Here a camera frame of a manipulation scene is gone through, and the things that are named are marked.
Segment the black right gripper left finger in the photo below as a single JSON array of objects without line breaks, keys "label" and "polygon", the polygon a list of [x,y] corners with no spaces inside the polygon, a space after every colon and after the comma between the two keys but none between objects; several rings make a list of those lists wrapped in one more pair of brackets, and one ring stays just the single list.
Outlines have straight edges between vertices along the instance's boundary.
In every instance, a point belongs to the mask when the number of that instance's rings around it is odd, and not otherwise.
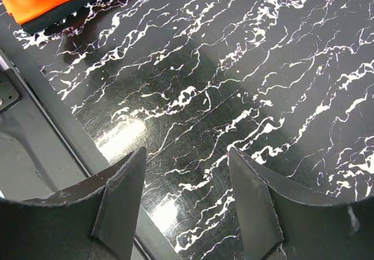
[{"label": "black right gripper left finger", "polygon": [[130,259],[146,171],[146,148],[140,147],[115,165],[105,185],[92,229],[91,259]]}]

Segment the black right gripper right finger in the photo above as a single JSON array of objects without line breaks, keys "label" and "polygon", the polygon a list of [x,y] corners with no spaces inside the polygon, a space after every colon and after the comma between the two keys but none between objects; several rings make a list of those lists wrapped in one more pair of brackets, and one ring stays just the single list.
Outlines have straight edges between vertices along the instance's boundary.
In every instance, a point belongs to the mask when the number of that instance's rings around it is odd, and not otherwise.
[{"label": "black right gripper right finger", "polygon": [[228,164],[245,257],[268,259],[284,240],[268,184],[234,147]]}]

